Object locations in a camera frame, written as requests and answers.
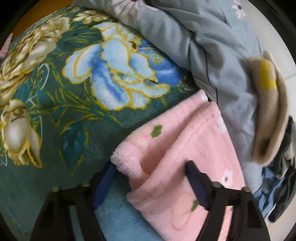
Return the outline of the green floral plush blanket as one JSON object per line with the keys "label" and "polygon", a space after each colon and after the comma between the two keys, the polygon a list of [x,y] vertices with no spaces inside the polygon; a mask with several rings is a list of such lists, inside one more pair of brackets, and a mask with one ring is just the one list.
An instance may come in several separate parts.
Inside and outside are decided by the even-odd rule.
{"label": "green floral plush blanket", "polygon": [[196,91],[189,72],[110,15],[58,10],[1,65],[1,216],[29,240],[53,186],[103,169],[133,129]]}

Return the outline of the beige yellow plaid garment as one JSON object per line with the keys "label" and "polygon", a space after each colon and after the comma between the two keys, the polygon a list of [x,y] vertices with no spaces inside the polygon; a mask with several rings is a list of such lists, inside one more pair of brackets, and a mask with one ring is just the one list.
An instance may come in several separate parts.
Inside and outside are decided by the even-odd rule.
{"label": "beige yellow plaid garment", "polygon": [[258,95],[253,146],[256,163],[269,165],[280,149],[288,122],[288,93],[279,67],[269,51],[248,61]]}

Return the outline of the dark clothes pile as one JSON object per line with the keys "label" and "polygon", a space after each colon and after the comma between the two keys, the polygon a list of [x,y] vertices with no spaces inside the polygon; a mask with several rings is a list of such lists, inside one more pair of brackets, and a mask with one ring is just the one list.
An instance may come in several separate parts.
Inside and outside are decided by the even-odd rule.
{"label": "dark clothes pile", "polygon": [[273,173],[281,181],[280,189],[274,196],[275,207],[268,219],[277,221],[295,196],[295,122],[288,118],[280,149],[273,160]]}

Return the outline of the pink fleece pajama pants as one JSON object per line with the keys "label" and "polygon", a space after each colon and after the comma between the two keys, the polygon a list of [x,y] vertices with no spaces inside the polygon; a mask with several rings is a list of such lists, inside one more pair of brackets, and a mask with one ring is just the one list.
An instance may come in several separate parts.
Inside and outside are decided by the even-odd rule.
{"label": "pink fleece pajama pants", "polygon": [[111,156],[128,177],[127,200],[165,240],[195,240],[207,216],[185,175],[187,161],[226,188],[245,185],[221,112],[203,90],[132,132]]}

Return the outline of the grey floral quilt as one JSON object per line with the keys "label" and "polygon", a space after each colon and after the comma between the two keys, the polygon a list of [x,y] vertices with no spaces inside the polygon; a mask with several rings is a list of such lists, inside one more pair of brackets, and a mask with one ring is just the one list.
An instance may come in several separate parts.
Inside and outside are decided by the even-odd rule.
{"label": "grey floral quilt", "polygon": [[252,158],[257,96],[248,59],[259,41],[239,1],[74,1],[104,11],[140,32],[218,104],[246,185],[256,192],[262,167]]}

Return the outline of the blue denim garment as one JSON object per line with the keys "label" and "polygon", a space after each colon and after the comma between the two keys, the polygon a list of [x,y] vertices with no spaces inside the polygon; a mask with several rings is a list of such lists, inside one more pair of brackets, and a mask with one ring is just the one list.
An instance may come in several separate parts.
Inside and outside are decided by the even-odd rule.
{"label": "blue denim garment", "polygon": [[254,198],[257,201],[258,207],[264,219],[267,219],[269,214],[275,208],[279,199],[283,181],[285,178],[278,179],[273,172],[273,162],[262,168],[262,185],[254,193]]}

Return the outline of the pink knitted cloth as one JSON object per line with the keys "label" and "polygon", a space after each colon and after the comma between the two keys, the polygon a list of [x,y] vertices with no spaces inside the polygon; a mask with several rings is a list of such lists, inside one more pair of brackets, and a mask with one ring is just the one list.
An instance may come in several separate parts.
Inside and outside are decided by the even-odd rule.
{"label": "pink knitted cloth", "polygon": [[7,40],[4,42],[4,45],[2,46],[2,48],[0,50],[0,60],[1,61],[7,55],[7,52],[9,50],[12,38],[13,38],[13,33],[10,33],[10,35],[8,36]]}

